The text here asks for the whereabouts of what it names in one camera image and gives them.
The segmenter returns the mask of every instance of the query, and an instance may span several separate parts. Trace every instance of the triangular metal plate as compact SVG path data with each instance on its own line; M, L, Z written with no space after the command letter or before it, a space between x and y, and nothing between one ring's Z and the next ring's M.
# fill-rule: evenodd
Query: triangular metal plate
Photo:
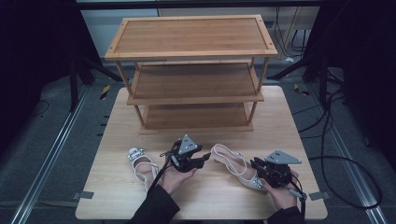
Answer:
M301 164L301 160L292 157L289 154L277 149L275 152L271 153L269 156L265 157L266 161L274 164Z
M184 135L183 139L181 140L180 149L178 150L178 154L182 155L186 152L190 152L195 150L198 146L189 138L188 135Z

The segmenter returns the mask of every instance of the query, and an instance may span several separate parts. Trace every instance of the middle shelf board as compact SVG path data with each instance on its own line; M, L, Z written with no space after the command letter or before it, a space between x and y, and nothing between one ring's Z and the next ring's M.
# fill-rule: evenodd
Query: middle shelf board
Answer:
M252 132L248 103L146 105L140 134Z
M250 61L140 63L127 105L262 102Z

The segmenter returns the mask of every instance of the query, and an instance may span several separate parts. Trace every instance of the person's hand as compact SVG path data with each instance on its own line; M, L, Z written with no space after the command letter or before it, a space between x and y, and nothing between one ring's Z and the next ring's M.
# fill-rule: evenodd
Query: person's hand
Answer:
M295 177L298 177L298 174L296 172L291 170L291 173ZM292 178L292 181L294 183L297 182L295 177ZM267 183L267 181L265 181L265 179L260 178L260 181L262 182L262 186L264 187L264 189L270 193L271 197L273 198L274 204L278 210L282 208L286 209L297 206L297 197L289 192L289 189L295 189L292 184L288 184L285 188L282 189L273 189Z
M163 180L160 185L169 195L172 195L180 188L183 182L192 177L196 171L197 168L194 168L187 173L181 173L174 166L171 166L163 173Z

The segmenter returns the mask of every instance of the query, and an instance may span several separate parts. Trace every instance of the high-heeled shoe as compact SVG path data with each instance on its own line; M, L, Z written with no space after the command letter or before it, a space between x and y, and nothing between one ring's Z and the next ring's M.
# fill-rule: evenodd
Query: high-heeled shoe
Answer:
M215 144L211 149L215 161L223 163L231 174L235 175L239 182L251 189L265 190L257 176L257 171L245 161L241 153L234 153L222 144Z
M134 176L148 191L158 174L158 165L146 155L145 150L142 148L133 147L129 149L128 159L134 170Z

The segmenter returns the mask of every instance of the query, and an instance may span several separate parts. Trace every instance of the person's arm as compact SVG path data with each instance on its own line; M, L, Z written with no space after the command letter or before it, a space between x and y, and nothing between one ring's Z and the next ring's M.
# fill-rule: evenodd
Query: person's arm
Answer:
M167 224L180 210L171 195L175 193L185 180L192 177L197 169L181 173L175 167L169 167L142 205L134 213L129 224Z
M293 176L298 174L291 170ZM297 197L289 192L289 189L294 189L292 184L288 184L287 188L273 189L265 179L261 178L262 186L271 195L277 212L268 218L268 224L304 224L305 220L300 210L297 207Z

